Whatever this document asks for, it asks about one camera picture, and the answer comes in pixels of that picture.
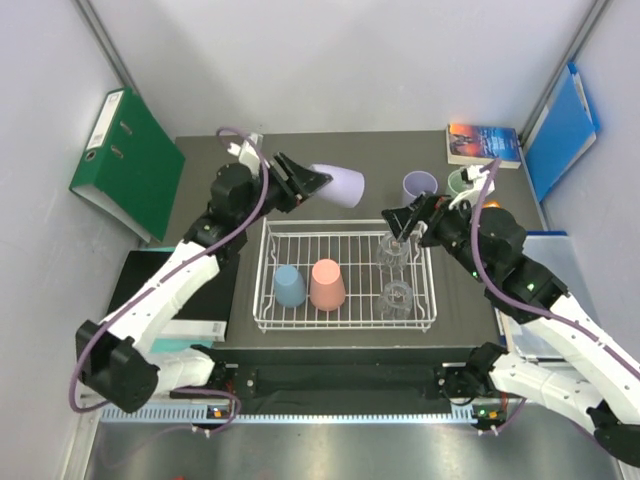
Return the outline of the purple plastic cup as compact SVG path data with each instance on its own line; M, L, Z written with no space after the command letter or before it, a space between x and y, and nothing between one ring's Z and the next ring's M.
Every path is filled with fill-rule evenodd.
M312 164L311 169L332 177L332 180L316 193L318 197L350 209L360 203L366 185L365 176L361 172L326 164Z
M429 172L412 171L407 173L402 182L402 204L412 203L423 193L435 194L438 191L438 181Z

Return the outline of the blue plastic cup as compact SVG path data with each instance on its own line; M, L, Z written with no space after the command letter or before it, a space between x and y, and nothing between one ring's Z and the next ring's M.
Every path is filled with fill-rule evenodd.
M306 283L293 265L281 265L274 274L276 301L286 308L295 308L306 300Z

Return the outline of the pink plastic cup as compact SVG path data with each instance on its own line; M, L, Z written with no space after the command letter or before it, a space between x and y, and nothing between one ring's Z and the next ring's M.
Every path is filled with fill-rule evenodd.
M309 296L314 307L326 312L337 310L344 303L346 290L338 263L325 258L314 264Z

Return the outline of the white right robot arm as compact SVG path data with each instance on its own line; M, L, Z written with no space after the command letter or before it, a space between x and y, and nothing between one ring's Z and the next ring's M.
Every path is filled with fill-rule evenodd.
M581 375L572 379L497 344L474 348L463 367L440 369L441 392L475 399L494 392L534 401L580 426L611 456L639 464L639 363L590 318L568 287L523 252L527 237L500 207L474 215L469 202L421 195L385 209L398 240L422 231L422 248L442 247L484 283L491 306L549 344Z

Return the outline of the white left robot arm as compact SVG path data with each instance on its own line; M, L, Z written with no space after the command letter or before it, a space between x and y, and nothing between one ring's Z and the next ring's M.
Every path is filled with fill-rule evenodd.
M288 213L332 180L284 154L221 167L207 209L167 262L125 304L101 322L85 321L76 332L77 379L132 413L154 395L208 383L215 362L204 347L154 354L156 337L188 300L238 258L246 230L272 210Z

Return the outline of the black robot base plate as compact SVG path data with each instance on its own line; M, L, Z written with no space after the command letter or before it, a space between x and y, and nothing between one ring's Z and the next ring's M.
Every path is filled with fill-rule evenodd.
M204 386L238 396L248 410L419 410L441 402L437 369L458 368L475 353L463 347L329 347L216 349Z

